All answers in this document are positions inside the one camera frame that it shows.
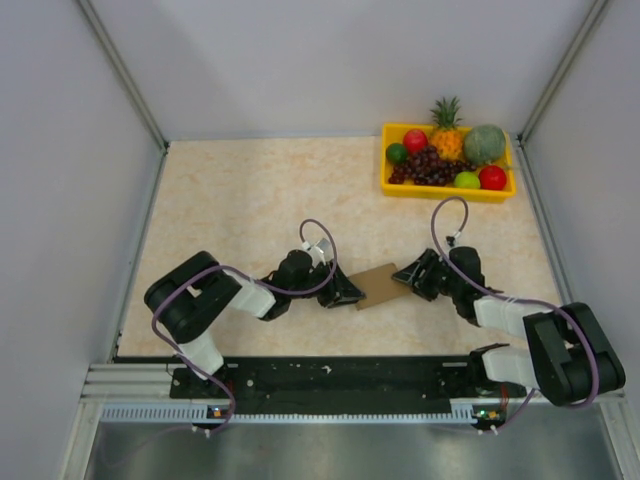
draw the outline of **lime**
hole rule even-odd
[[[386,151],[387,160],[389,160],[394,165],[400,165],[407,161],[407,157],[409,156],[409,152],[407,148],[401,143],[392,143],[387,147]]]
[[[473,172],[460,172],[456,175],[456,179],[453,184],[457,188],[480,188],[480,179]]]

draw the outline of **crate of fruit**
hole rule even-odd
[[[502,203],[516,194],[509,139],[495,125],[457,126],[457,99],[438,103],[436,125],[382,127],[385,195]]]

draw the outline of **gray floor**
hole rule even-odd
[[[117,461],[166,425],[103,424]],[[119,468],[94,456],[89,479],[562,479],[622,478],[599,407],[531,406],[499,436],[428,425],[236,425],[206,440],[168,433]]]

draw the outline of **grapes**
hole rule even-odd
[[[453,183],[456,175],[464,171],[475,171],[475,165],[457,160],[447,162],[440,158],[438,150],[429,145],[422,150],[409,155],[407,161],[400,165],[394,165],[389,183],[402,185],[411,179],[414,185],[444,187]]]

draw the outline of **pineapple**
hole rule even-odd
[[[451,100],[443,97],[436,102],[438,108],[431,110],[437,127],[429,136],[429,140],[431,145],[438,149],[438,155],[443,160],[454,161],[462,158],[464,138],[458,130],[458,102],[458,97]]]

